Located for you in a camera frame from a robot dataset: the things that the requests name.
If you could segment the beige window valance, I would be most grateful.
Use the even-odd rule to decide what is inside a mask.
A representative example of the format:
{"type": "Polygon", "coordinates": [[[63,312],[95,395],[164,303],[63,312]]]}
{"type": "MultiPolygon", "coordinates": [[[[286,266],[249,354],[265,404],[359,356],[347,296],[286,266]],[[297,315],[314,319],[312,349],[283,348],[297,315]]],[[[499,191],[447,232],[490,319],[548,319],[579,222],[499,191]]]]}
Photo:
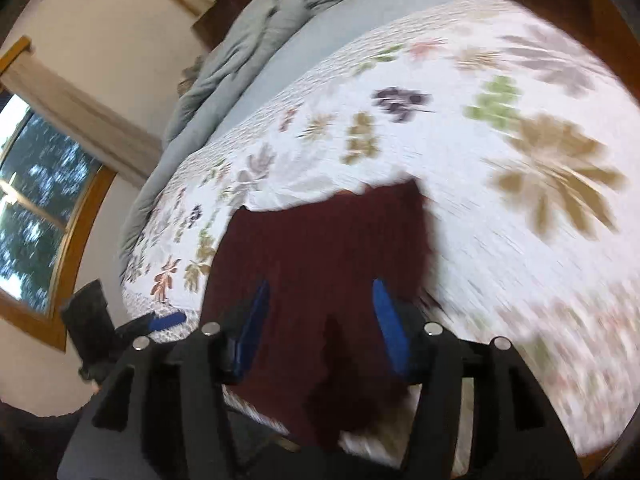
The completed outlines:
{"type": "Polygon", "coordinates": [[[160,139],[58,76],[27,52],[1,76],[2,84],[94,158],[141,188],[160,160],[160,139]]]}

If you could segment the light blue bed sheet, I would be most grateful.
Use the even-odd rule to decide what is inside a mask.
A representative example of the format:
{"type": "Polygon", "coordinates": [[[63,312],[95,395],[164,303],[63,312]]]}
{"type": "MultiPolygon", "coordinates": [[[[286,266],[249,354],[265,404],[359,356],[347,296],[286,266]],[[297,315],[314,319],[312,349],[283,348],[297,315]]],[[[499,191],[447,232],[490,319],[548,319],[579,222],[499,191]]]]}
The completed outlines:
{"type": "Polygon", "coordinates": [[[334,4],[311,18],[277,50],[207,143],[224,136],[258,107],[352,40],[410,13],[451,1],[456,0],[343,0],[334,4]]]}

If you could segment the grey crumpled blanket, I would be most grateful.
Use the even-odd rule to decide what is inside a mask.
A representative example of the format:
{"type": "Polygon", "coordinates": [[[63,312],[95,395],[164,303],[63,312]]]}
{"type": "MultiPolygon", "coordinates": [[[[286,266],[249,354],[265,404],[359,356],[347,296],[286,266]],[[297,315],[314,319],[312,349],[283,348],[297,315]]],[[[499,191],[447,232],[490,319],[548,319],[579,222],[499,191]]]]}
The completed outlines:
{"type": "Polygon", "coordinates": [[[343,0],[252,0],[178,99],[162,137],[160,160],[132,205],[120,237],[125,272],[157,201],[180,164],[202,148],[267,62],[311,18],[343,0]]]}

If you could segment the floral white bed quilt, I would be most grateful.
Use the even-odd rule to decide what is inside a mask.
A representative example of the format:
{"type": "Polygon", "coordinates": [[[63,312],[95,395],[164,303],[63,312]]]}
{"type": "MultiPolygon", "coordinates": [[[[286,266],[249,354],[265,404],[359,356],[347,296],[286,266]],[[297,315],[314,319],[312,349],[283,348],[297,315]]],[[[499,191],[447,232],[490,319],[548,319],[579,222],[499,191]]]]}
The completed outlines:
{"type": "Polygon", "coordinates": [[[592,53],[504,0],[410,13],[309,52],[303,28],[167,180],[130,249],[128,313],[198,320],[240,207],[281,209],[403,177],[435,223],[427,293],[457,335],[510,338],[577,452],[639,403],[639,107],[592,53]]]}

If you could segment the maroon pants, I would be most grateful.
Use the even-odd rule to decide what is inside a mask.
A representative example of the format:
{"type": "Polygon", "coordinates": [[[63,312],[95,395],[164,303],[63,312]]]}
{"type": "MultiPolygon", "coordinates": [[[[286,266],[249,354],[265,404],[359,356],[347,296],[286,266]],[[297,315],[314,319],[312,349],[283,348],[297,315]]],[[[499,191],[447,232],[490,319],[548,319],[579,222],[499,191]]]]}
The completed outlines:
{"type": "Polygon", "coordinates": [[[285,210],[232,214],[201,319],[218,322],[269,288],[250,368],[233,392],[300,442],[333,446],[367,429],[407,389],[393,369],[373,285],[413,300],[430,248],[415,180],[285,210]]]}

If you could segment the window with wooden frame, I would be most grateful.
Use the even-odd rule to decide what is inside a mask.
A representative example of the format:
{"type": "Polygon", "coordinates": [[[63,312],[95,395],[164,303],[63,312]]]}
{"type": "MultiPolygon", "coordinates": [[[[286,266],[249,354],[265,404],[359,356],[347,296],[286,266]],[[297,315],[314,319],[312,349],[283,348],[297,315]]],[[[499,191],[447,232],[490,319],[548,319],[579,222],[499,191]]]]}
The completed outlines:
{"type": "Polygon", "coordinates": [[[115,174],[20,96],[1,93],[1,315],[65,350],[60,311],[73,295],[115,174]]]}

